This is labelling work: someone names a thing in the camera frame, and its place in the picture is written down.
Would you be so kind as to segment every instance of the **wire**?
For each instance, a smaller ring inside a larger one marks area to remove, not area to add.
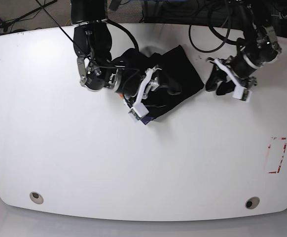
[[[226,18],[226,20],[223,22],[223,24],[220,26],[220,28],[223,28],[224,25],[227,23],[228,20],[229,20],[229,17]]]
[[[63,28],[58,24],[58,22],[48,13],[48,11],[40,4],[40,2],[38,0],[35,0],[37,2],[37,4],[40,6],[41,9],[43,9],[43,11],[56,23],[56,25],[59,27],[59,29],[68,37],[68,39],[70,39],[70,41],[78,47],[78,49],[80,49],[80,51],[84,54],[85,57],[89,58],[91,60],[91,58],[80,48],[80,46],[73,40],[71,39],[71,37],[63,30]]]
[[[70,19],[65,23],[65,26],[67,26],[67,24],[70,22]]]
[[[224,0],[224,3],[226,5],[226,11],[227,11],[227,15],[228,15],[228,18],[231,19],[231,14],[230,14],[230,11],[229,11],[229,5],[228,5],[228,1],[227,0]],[[197,16],[197,14],[202,10],[204,9],[204,7],[206,7],[206,5],[202,6],[198,11],[197,13],[195,14],[194,18]],[[199,49],[198,47],[195,46],[195,44],[193,43],[193,40],[192,40],[192,37],[191,37],[191,28],[192,28],[192,25],[189,25],[189,28],[188,28],[188,37],[189,37],[189,41],[191,42],[193,48],[195,48],[197,51],[199,52],[202,52],[202,53],[213,53],[213,52],[216,52],[218,51],[219,49],[221,49],[225,44],[226,42],[228,41],[228,37],[230,35],[230,31],[231,31],[231,20],[228,21],[228,30],[227,30],[227,34],[222,42],[222,44],[220,46],[218,46],[217,48],[213,49],[213,50],[202,50],[202,49]]]
[[[120,5],[125,5],[125,4],[128,4],[130,3],[131,0],[127,1],[127,2],[124,2],[124,3],[121,3]]]
[[[156,105],[145,105],[146,107],[156,107],[156,108],[162,108],[166,107],[167,105],[161,105],[161,106],[156,106]]]
[[[212,18],[212,14],[213,14],[213,11],[215,10],[216,6],[218,6],[220,3],[217,2],[215,3],[214,5],[212,5],[212,7],[209,9],[208,11],[208,14],[207,14],[207,25],[209,27],[209,29],[211,30],[211,32],[217,37],[219,38],[220,40],[224,40],[225,37],[222,36],[221,34],[219,34],[213,27],[212,23],[211,23],[211,18]],[[230,18],[230,21],[231,21],[231,24],[232,24],[232,18],[231,18],[231,14],[228,14],[227,16],[227,19]],[[227,44],[230,44],[230,45],[237,45],[237,42],[236,41],[233,41],[233,40],[227,40],[226,42]]]
[[[129,32],[129,30],[127,30],[125,27],[119,25],[118,23],[113,22],[112,20],[107,19],[106,22],[119,28],[119,29],[121,29],[123,32],[125,32],[128,35],[128,37],[130,38],[130,40],[133,42],[135,49],[139,50],[138,43],[137,43],[135,37]]]
[[[11,29],[10,29],[10,33],[12,32],[13,26],[14,26],[15,22],[12,24]]]
[[[131,104],[130,104],[129,100],[126,99],[126,97],[125,97],[125,85],[130,81],[131,78],[133,78],[135,75],[137,75],[138,72],[139,72],[139,69],[137,69],[130,77],[128,77],[122,86],[122,96],[123,96],[123,99],[127,102],[129,107],[131,106]]]
[[[270,1],[270,3],[271,3],[271,5],[275,8],[275,10],[277,10],[278,12],[281,12],[281,11],[278,10],[277,7],[275,7],[275,5],[272,3],[272,1]]]
[[[94,59],[91,59],[91,62],[95,65],[95,66],[98,66],[99,68],[107,68],[107,69],[123,69],[123,70],[136,70],[136,71],[139,71],[138,68],[126,68],[126,67],[123,67],[123,66],[114,66],[114,67],[107,67],[107,66],[99,66],[97,64],[97,62],[94,60]]]
[[[144,11],[142,11],[142,14],[143,14],[143,16],[142,16],[142,18],[139,20],[139,22],[138,22],[138,23],[141,23],[141,22],[143,22],[143,21],[144,21]]]
[[[32,18],[28,18],[28,19],[23,19],[23,20],[19,20],[17,22],[21,22],[21,21],[28,21],[28,20],[33,20],[39,13],[40,13],[41,9],[32,17]],[[8,22],[8,21],[13,21],[13,20],[16,20],[17,18],[14,18],[14,19],[11,19],[11,20],[7,20],[7,21],[4,21],[5,23]],[[13,29],[13,26],[15,23],[17,22],[14,22],[11,26],[11,29],[10,29],[10,33],[12,32],[12,29]]]

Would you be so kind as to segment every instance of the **metal grommet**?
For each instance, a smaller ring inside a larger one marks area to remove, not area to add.
[[[39,193],[36,193],[36,192],[30,193],[30,199],[36,204],[42,204],[44,202],[43,197]]]
[[[260,199],[258,197],[252,197],[246,201],[246,209],[252,210],[256,208],[259,203],[260,203]]]

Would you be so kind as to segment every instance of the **white bracket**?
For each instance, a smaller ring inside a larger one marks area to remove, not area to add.
[[[235,78],[235,76],[231,72],[231,70],[229,68],[227,68],[225,65],[223,65],[219,59],[215,59],[214,62],[216,63],[216,65],[221,70],[223,70],[225,73],[227,73],[229,78],[236,85],[236,87],[234,88],[232,97],[236,98],[236,99],[239,99],[239,100],[242,100],[242,101],[246,101],[248,103],[250,101],[250,98],[251,98],[251,95],[252,95],[252,91],[250,91],[249,89],[245,88],[244,86],[241,86],[240,83],[238,82],[238,80]]]
[[[146,106],[142,103],[142,99],[144,96],[144,91],[146,86],[149,84],[152,78],[152,74],[154,74],[157,70],[161,70],[161,68],[158,68],[158,66],[155,66],[154,68],[148,68],[145,78],[140,83],[139,90],[137,93],[136,101],[130,108],[129,114],[134,116],[136,120],[141,120],[143,117],[145,117],[149,110],[146,108]]]

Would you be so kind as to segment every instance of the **gray floor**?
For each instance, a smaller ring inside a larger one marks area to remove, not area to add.
[[[0,18],[4,21],[10,20],[39,7],[35,0],[0,0]],[[71,0],[58,0],[46,10],[61,25],[70,25]],[[126,5],[121,5],[117,12],[108,11],[108,17],[118,23],[138,23],[142,17],[141,2],[134,0]],[[13,26],[13,30],[26,29],[34,30],[36,28],[56,27],[55,23],[41,11],[34,19],[18,22]]]

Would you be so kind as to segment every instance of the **black cable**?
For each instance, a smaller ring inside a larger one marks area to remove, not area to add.
[[[224,3],[225,3],[225,5],[226,5],[227,15],[228,15],[229,19],[231,19],[228,1],[227,1],[227,0],[224,0]],[[198,10],[198,12],[195,14],[194,17],[196,17],[197,14],[198,14],[202,9],[204,9],[204,7],[206,7],[206,5],[202,6],[202,7]],[[191,37],[191,28],[192,28],[192,25],[189,25],[189,28],[188,28],[189,41],[191,42],[193,48],[195,48],[195,49],[196,49],[197,51],[199,51],[199,52],[202,52],[202,53],[213,53],[213,52],[216,52],[216,51],[218,51],[219,49],[221,49],[221,48],[226,44],[226,42],[228,41],[228,37],[229,37],[229,35],[230,35],[231,26],[232,26],[231,23],[232,23],[231,20],[228,21],[227,34],[226,34],[226,36],[225,36],[225,38],[224,38],[222,44],[221,44],[220,46],[218,46],[217,48],[213,49],[213,50],[202,50],[202,49],[199,49],[198,47],[196,47],[196,46],[194,45],[193,40],[192,40],[192,37]]]
[[[33,20],[39,13],[40,13],[41,9],[32,17],[32,18],[28,18],[28,19],[23,19],[23,20],[19,20],[17,22],[21,22],[21,21],[28,21],[28,20]],[[8,22],[8,21],[13,21],[13,20],[16,20],[17,18],[14,18],[14,19],[11,19],[11,20],[7,20],[7,21],[4,21],[5,23]],[[13,26],[15,23],[17,22],[14,22],[11,26],[11,29],[10,29],[10,33],[12,32],[12,29],[13,29]]]
[[[136,71],[139,71],[138,68],[126,68],[126,67],[123,67],[123,66],[113,66],[113,67],[108,67],[108,66],[100,66],[97,64],[97,62],[94,60],[94,59],[91,59],[92,63],[99,67],[99,68],[107,68],[107,69],[123,69],[123,70],[136,70]]]
[[[217,38],[219,38],[220,40],[224,40],[225,37],[222,36],[221,34],[219,34],[219,33],[214,29],[214,27],[213,27],[213,25],[212,25],[212,21],[211,21],[212,14],[213,14],[215,8],[216,8],[219,4],[220,4],[220,2],[218,2],[218,3],[216,3],[216,4],[213,4],[212,7],[209,9],[208,14],[207,14],[207,25],[208,25],[209,29],[211,30],[211,32],[212,32]],[[232,21],[232,19],[231,19],[231,14],[228,14],[227,19],[228,19],[228,21]],[[229,40],[229,39],[227,39],[226,43],[227,43],[227,44],[230,44],[230,45],[237,45],[237,42],[236,42],[236,41]]]
[[[277,10],[277,11],[280,13],[281,17],[284,19],[283,14],[282,14],[282,11],[279,11],[278,8],[275,7],[274,3],[272,3],[272,1],[270,1],[270,3],[271,3],[271,5],[274,7],[274,9]]]
[[[169,6],[177,8],[185,4],[185,1],[178,1],[178,4],[173,4],[172,2],[165,1]]]
[[[123,84],[123,86],[122,86],[122,96],[123,96],[123,99],[126,101],[126,103],[127,103],[127,105],[128,105],[129,107],[131,107],[131,104],[130,104],[129,100],[126,99],[126,97],[125,97],[125,93],[124,93],[125,85],[127,84],[127,82],[130,81],[131,78],[133,78],[135,75],[137,75],[138,72],[139,72],[139,69],[137,69],[136,72],[134,72],[130,77],[128,77],[128,78],[125,80],[125,82],[124,82],[124,84]]]
[[[70,39],[70,41],[78,47],[78,49],[80,49],[80,51],[84,54],[85,57],[89,58],[91,60],[91,58],[85,53],[83,52],[83,50],[80,48],[80,46],[74,42],[73,39],[71,39],[71,37],[63,30],[63,28],[58,24],[58,22],[48,13],[48,11],[40,4],[40,2],[38,0],[35,0],[38,5],[40,6],[41,9],[43,9],[43,11],[56,23],[56,25],[59,27],[59,29],[68,37],[68,39]]]
[[[142,18],[139,20],[139,22],[138,22],[138,23],[141,23],[141,22],[143,22],[143,21],[144,21],[144,11],[142,11],[142,14],[143,14],[143,16],[142,16]]]
[[[120,5],[125,5],[125,4],[128,4],[130,3],[131,0],[127,1],[127,2],[124,2],[124,3],[121,3]]]
[[[138,43],[137,43],[135,37],[129,32],[129,30],[127,30],[125,27],[119,25],[118,23],[113,22],[112,20],[107,19],[106,22],[119,28],[119,29],[121,29],[123,32],[125,32],[128,35],[128,37],[130,38],[130,40],[133,42],[135,49],[139,50]]]

